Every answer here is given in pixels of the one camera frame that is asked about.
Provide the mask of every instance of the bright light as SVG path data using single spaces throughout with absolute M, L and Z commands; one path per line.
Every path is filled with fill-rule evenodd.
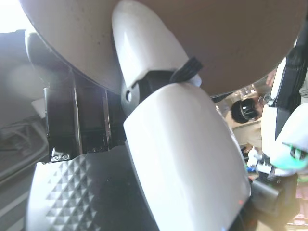
M 0 0 L 0 33 L 14 32 L 31 26 L 18 0 Z

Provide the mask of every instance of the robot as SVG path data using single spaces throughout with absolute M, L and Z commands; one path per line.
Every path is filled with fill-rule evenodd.
M 232 131 L 200 88 L 202 63 L 157 14 L 121 1 L 112 31 L 120 98 L 66 65 L 67 78 L 46 80 L 51 162 L 37 164 L 26 229 L 239 231 L 292 218 L 296 173 L 248 178 Z M 32 62 L 37 38 L 27 37 Z

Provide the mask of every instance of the diamond-textured surface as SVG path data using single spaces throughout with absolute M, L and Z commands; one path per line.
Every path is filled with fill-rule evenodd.
M 84 156 L 59 163 L 49 179 L 53 188 L 47 196 L 50 210 L 46 214 L 51 231 L 99 231 L 93 223 L 96 211 L 91 207 L 94 195 L 88 190 L 90 167 Z

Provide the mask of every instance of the bolt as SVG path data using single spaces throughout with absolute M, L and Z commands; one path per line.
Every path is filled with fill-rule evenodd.
M 57 155 L 55 155 L 55 156 L 53 156 L 52 157 L 52 159 L 51 160 L 53 160 L 53 161 L 57 161 L 57 160 L 59 160 L 59 157 L 57 156 Z

